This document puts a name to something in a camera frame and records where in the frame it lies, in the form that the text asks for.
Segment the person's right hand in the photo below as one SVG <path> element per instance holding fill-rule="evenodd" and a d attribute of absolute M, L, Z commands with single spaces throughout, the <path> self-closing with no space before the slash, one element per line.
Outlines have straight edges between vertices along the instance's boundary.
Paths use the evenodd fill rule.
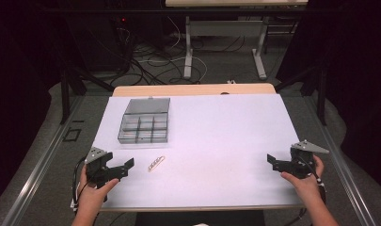
<path fill-rule="evenodd" d="M 316 174 L 312 174 L 311 176 L 304 179 L 298 179 L 288 172 L 282 172 L 280 174 L 280 176 L 283 179 L 287 180 L 289 183 L 293 185 L 298 197 L 302 201 L 306 198 L 313 198 L 317 196 L 321 197 L 320 188 L 318 186 L 318 180 L 321 178 L 323 174 L 324 164 L 322 160 L 316 155 L 313 156 L 313 159 L 315 161 Z"/>

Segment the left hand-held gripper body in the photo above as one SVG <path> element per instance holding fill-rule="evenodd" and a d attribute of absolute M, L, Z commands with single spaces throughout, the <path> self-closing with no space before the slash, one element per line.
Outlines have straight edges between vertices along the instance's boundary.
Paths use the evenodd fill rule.
<path fill-rule="evenodd" d="M 112 153 L 92 147 L 85 159 L 87 181 L 97 188 L 104 186 L 109 181 L 107 162 L 112 158 Z"/>

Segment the black metal stand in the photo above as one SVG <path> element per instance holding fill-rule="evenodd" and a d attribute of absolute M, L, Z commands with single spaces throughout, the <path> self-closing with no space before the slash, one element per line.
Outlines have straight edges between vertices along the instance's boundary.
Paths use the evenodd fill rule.
<path fill-rule="evenodd" d="M 76 66 L 66 66 L 60 71 L 60 85 L 61 85 L 61 101 L 62 101 L 62 118 L 61 124 L 64 124 L 71 114 L 70 90 L 76 95 L 83 96 L 87 92 L 87 88 L 83 79 L 106 89 L 113 91 L 115 88 L 108 85 L 101 79 L 95 77 L 90 72 Z"/>
<path fill-rule="evenodd" d="M 307 79 L 308 82 L 303 85 L 303 94 L 311 96 L 313 91 L 318 91 L 316 115 L 322 125 L 326 125 L 325 121 L 325 95 L 326 95 L 326 79 L 327 79 L 327 66 L 311 66 L 303 72 L 291 77 L 285 82 L 281 82 L 275 86 L 275 91 L 281 91 L 282 89 L 292 85 L 299 80 Z"/>

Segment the white-legged desk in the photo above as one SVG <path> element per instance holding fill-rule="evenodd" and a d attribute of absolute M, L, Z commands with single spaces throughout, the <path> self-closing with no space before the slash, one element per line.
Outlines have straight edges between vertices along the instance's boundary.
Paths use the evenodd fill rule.
<path fill-rule="evenodd" d="M 179 9 L 299 9 L 309 0 L 166 0 L 166 6 Z M 261 80 L 267 78 L 261 59 L 264 40 L 267 35 L 270 16 L 260 16 L 259 20 L 194 20 L 193 16 L 185 17 L 186 56 L 183 76 L 190 78 L 192 74 L 193 37 L 256 37 L 258 46 L 252 50 L 258 76 Z"/>

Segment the clear plastic compartment box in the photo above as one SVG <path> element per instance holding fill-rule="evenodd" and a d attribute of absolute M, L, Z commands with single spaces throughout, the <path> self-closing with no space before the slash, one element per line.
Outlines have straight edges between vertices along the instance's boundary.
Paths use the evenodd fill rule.
<path fill-rule="evenodd" d="M 169 105 L 169 98 L 131 99 L 122 116 L 119 143 L 166 143 Z"/>

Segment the black computer tower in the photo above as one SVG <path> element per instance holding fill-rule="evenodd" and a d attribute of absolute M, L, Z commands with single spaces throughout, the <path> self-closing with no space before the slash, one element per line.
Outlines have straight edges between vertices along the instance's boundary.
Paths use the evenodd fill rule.
<path fill-rule="evenodd" d="M 67 17 L 85 67 L 95 73 L 128 71 L 129 57 L 111 21 L 106 17 Z"/>

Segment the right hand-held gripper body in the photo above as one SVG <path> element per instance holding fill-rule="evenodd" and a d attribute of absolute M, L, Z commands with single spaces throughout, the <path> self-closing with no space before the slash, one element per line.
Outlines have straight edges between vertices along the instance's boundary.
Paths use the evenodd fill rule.
<path fill-rule="evenodd" d="M 313 155 L 315 153 L 329 153 L 329 150 L 303 140 L 292 144 L 290 153 L 294 164 L 292 175 L 298 179 L 304 179 L 308 175 L 316 173 L 316 162 Z"/>

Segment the dark curtain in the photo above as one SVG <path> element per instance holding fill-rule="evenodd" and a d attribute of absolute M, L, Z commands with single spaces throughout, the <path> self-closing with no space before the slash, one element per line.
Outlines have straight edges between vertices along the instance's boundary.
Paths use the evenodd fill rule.
<path fill-rule="evenodd" d="M 341 150 L 381 185 L 381 0 L 309 0 L 339 16 L 301 19 L 277 79 L 287 82 L 333 48 L 326 98 L 346 125 Z"/>
<path fill-rule="evenodd" d="M 0 198 L 30 149 L 59 82 L 29 0 L 0 0 Z"/>

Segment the white table mat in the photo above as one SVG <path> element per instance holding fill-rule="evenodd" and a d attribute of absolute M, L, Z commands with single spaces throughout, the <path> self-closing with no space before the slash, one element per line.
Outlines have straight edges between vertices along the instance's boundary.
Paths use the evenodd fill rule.
<path fill-rule="evenodd" d="M 168 140 L 120 144 L 129 101 L 109 99 L 94 146 L 111 165 L 133 158 L 127 177 L 108 194 L 105 211 L 148 212 L 296 207 L 293 187 L 267 162 L 282 160 L 298 140 L 277 94 L 176 96 L 170 99 Z M 152 172 L 149 165 L 165 160 Z"/>

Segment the silver floor rail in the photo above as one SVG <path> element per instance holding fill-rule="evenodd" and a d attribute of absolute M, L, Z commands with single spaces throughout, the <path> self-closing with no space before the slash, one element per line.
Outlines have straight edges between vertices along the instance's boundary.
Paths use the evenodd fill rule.
<path fill-rule="evenodd" d="M 335 122 L 341 119 L 329 108 L 328 120 L 323 125 L 318 119 L 314 98 L 304 97 L 304 102 L 311 120 L 310 125 L 304 126 L 305 130 L 310 128 L 304 138 L 330 150 L 330 154 L 323 154 L 330 211 L 341 226 L 380 226 L 374 206 L 370 205 L 370 197 L 375 195 L 368 194 L 376 188 L 375 181 L 345 156 L 338 145 L 344 136 L 344 127 L 335 126 Z"/>
<path fill-rule="evenodd" d="M 72 99 L 71 114 L 60 122 L 52 105 L 34 143 L 0 200 L 0 226 L 70 226 L 72 173 L 88 151 L 82 96 Z"/>

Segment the person's left hand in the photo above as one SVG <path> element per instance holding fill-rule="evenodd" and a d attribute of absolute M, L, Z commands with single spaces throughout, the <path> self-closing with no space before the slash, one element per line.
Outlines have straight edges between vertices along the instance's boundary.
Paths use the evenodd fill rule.
<path fill-rule="evenodd" d="M 83 166 L 80 176 L 77 215 L 96 215 L 107 194 L 119 183 L 119 179 L 112 179 L 101 188 L 92 186 L 87 181 L 87 167 Z"/>

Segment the small white strip object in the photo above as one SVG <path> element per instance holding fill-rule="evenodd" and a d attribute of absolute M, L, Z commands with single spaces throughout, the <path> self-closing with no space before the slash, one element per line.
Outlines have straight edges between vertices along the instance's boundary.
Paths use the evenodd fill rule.
<path fill-rule="evenodd" d="M 157 157 L 148 167 L 148 172 L 155 170 L 163 161 L 165 160 L 164 156 Z"/>

